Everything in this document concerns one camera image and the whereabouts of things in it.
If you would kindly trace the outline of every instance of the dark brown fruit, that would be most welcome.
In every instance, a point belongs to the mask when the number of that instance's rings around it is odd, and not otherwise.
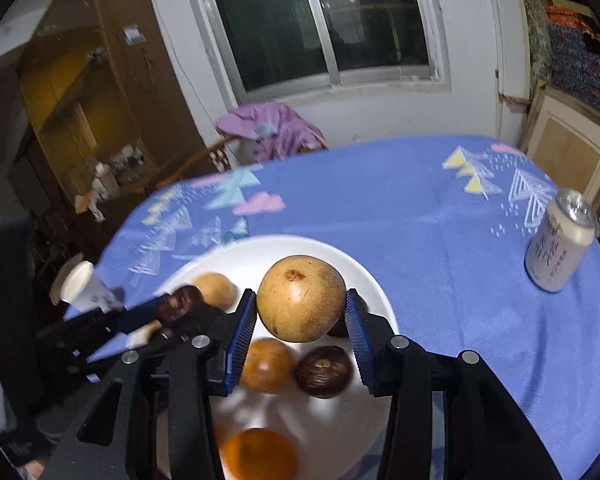
[[[191,285],[181,286],[158,306],[158,319],[163,325],[181,318],[195,306],[204,303],[200,291]]]
[[[349,337],[347,323],[344,321],[344,314],[342,314],[342,316],[340,316],[340,319],[336,321],[336,324],[331,327],[331,330],[327,332],[327,335],[330,335],[331,337]]]
[[[307,395],[331,399],[341,394],[353,376],[349,355],[339,346],[321,346],[305,355],[296,367],[296,383]]]

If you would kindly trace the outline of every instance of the cloud pattern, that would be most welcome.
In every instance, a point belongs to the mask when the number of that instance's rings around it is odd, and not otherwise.
[[[236,215],[255,215],[259,213],[277,213],[286,207],[280,195],[270,195],[265,191],[256,193],[248,202],[234,207]]]
[[[192,181],[189,185],[193,189],[197,189],[199,187],[211,186],[212,184],[220,184],[220,182],[224,182],[228,179],[228,175],[225,173],[216,173],[209,176],[204,176],[202,178],[197,178]]]
[[[504,144],[503,142],[498,144],[492,144],[491,149],[496,153],[508,153],[509,155],[526,156],[520,150],[517,150],[513,146]]]

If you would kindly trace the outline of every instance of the can lid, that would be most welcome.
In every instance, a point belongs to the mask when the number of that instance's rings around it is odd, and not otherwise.
[[[555,203],[580,227],[593,229],[596,225],[596,215],[593,206],[583,197],[582,193],[573,189],[561,189],[555,196]]]

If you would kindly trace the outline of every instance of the aluminum can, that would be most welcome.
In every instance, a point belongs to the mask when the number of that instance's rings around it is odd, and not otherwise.
[[[574,275],[595,240],[592,205],[573,189],[561,189],[546,206],[538,232],[525,255],[531,281],[558,292]]]

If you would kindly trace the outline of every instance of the blue tablecloth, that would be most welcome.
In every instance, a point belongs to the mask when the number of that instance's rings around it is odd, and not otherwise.
[[[263,234],[331,244],[375,276],[403,334],[433,352],[480,352],[564,480],[576,480],[600,452],[600,245],[563,291],[530,282],[525,249],[554,192],[531,161],[486,137],[361,144],[162,190],[126,220],[97,272],[133,305],[216,244]]]

